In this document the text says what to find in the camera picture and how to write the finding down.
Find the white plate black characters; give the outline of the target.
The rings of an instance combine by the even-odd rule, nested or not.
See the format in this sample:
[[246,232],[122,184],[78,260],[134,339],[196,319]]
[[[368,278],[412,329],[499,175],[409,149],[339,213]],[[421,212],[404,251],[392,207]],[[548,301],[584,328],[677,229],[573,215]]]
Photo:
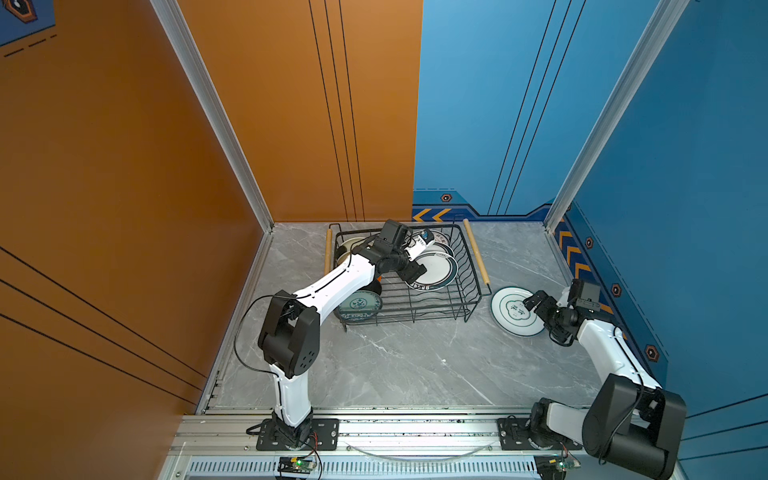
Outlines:
[[520,337],[532,337],[544,330],[544,322],[528,310],[523,301],[532,292],[514,286],[501,288],[491,298],[491,315],[505,331]]

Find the black wire dish rack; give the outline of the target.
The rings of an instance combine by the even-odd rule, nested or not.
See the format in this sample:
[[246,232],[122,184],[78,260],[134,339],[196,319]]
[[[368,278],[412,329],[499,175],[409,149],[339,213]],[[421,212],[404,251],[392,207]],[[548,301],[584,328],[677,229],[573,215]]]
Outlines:
[[477,249],[469,232],[456,224],[427,224],[407,238],[432,236],[416,259],[422,275],[408,282],[395,271],[373,280],[336,307],[332,316],[345,327],[425,320],[468,321],[491,293],[484,271],[475,265]]

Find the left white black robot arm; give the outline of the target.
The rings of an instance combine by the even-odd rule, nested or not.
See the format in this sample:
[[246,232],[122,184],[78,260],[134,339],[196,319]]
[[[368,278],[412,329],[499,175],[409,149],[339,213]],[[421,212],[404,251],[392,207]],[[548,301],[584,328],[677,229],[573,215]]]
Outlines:
[[308,371],[320,352],[321,326],[353,293],[386,273],[410,283],[427,268],[416,258],[434,243],[429,231],[417,233],[394,220],[351,248],[346,260],[313,284],[294,293],[271,296],[257,346],[273,374],[276,403],[271,422],[292,448],[312,434],[313,409]]

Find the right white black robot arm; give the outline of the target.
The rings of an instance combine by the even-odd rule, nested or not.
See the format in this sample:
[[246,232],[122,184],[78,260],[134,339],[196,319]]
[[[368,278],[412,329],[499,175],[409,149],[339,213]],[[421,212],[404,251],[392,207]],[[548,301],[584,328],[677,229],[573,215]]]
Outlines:
[[527,422],[539,449],[581,445],[601,463],[651,479],[669,479],[677,462],[687,406],[664,389],[629,348],[620,327],[601,310],[599,286],[575,279],[559,301],[538,291],[523,302],[556,344],[579,343],[602,386],[588,409],[542,398]]

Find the cream plate dark rim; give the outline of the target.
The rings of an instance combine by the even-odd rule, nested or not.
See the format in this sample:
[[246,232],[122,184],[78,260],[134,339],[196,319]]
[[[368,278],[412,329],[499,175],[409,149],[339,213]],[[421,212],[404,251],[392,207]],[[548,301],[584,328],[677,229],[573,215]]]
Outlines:
[[354,247],[359,245],[364,241],[363,237],[353,237],[346,241],[344,241],[339,247],[336,248],[335,254],[336,259],[335,263],[337,266],[343,264],[347,257],[351,254],[351,251]]

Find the white plate red dotted pattern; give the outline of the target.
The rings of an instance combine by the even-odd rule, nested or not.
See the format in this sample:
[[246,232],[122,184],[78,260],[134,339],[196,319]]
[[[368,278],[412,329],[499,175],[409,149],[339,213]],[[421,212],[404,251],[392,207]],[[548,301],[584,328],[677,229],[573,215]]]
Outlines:
[[412,230],[411,239],[419,240],[425,244],[429,244],[430,242],[434,242],[436,240],[436,236],[431,229]]

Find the white plate striped rim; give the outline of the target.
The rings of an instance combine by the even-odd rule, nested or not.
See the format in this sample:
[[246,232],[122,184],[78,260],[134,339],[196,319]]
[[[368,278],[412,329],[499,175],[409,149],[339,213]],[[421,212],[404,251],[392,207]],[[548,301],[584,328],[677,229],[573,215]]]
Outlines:
[[454,251],[452,248],[448,245],[445,245],[440,242],[432,243],[431,245],[427,246],[425,250],[423,251],[423,254],[429,253],[429,252],[442,252],[446,255],[449,255],[451,257],[454,256]]

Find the white plate dark green rim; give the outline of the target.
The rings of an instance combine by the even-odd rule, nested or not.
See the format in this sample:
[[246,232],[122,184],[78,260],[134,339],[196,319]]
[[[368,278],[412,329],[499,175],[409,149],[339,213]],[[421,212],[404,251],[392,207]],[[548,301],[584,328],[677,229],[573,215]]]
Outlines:
[[447,287],[458,273],[456,259],[445,253],[431,251],[421,254],[415,262],[426,269],[416,280],[407,282],[414,290],[434,291]]

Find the teal patterned plate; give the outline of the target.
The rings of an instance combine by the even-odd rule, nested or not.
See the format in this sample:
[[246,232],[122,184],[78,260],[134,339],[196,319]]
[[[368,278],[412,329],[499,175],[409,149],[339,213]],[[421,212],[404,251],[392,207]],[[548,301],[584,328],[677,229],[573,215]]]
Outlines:
[[374,318],[382,309],[379,294],[358,290],[344,300],[335,310],[336,317],[347,323],[359,323]]

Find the right circuit board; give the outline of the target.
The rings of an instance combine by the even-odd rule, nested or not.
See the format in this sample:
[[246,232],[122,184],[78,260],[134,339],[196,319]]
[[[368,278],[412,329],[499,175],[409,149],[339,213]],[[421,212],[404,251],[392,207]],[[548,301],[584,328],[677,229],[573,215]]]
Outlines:
[[572,457],[544,457],[534,458],[536,470],[542,480],[566,480],[571,470],[579,469],[581,464]]

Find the left green circuit board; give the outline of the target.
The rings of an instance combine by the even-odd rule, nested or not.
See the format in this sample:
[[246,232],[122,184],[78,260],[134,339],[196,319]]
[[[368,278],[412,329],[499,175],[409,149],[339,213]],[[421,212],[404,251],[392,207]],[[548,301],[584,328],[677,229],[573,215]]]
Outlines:
[[319,463],[309,457],[280,457],[277,465],[279,478],[307,478],[319,472]]

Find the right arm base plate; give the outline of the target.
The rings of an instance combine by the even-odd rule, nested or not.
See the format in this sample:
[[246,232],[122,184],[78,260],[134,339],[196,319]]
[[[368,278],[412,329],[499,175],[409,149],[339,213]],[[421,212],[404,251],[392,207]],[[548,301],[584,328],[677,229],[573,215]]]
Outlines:
[[503,451],[581,451],[583,446],[554,433],[536,433],[531,430],[528,418],[507,416],[498,418],[500,447]]

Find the left aluminium corner post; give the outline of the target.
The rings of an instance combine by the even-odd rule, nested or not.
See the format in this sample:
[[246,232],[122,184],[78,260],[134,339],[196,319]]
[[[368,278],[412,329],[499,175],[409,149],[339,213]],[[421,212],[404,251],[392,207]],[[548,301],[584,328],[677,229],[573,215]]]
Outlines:
[[234,127],[177,1],[151,0],[151,6],[203,109],[219,145],[261,229],[271,234],[274,220]]

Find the aluminium mounting rail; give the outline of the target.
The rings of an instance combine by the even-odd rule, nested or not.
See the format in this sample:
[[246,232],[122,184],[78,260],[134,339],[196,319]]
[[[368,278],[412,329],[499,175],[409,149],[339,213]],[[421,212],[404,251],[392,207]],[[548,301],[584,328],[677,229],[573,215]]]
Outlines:
[[335,451],[258,451],[249,427],[269,419],[265,410],[183,418],[159,473],[161,479],[279,478],[280,457],[309,457],[319,472],[296,479],[541,479],[536,456],[572,457],[581,464],[567,479],[635,479],[637,473],[601,463],[581,451],[503,451],[496,420],[528,418],[501,407],[437,409],[318,409],[337,418]]

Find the right aluminium corner post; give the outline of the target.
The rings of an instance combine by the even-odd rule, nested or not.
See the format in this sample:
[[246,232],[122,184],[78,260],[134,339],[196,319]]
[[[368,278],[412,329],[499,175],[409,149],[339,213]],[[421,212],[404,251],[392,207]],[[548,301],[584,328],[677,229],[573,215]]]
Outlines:
[[659,1],[543,222],[553,234],[598,160],[689,0]]

